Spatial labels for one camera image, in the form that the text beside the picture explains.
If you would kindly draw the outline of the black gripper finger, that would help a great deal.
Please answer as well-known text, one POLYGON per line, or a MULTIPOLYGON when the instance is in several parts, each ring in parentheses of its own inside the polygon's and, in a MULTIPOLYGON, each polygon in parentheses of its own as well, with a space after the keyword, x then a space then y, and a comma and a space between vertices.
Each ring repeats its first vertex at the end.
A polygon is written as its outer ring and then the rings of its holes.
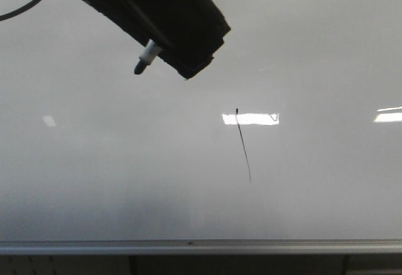
POLYGON ((168 53, 167 16, 161 13, 162 4, 158 0, 83 0, 99 13, 106 16, 124 32, 144 47, 150 39, 162 48, 159 56, 173 67, 182 77, 188 78, 184 64, 168 53))
POLYGON ((207 67, 229 32, 223 14, 212 0, 158 0, 167 16, 168 53, 183 63, 188 78, 207 67))

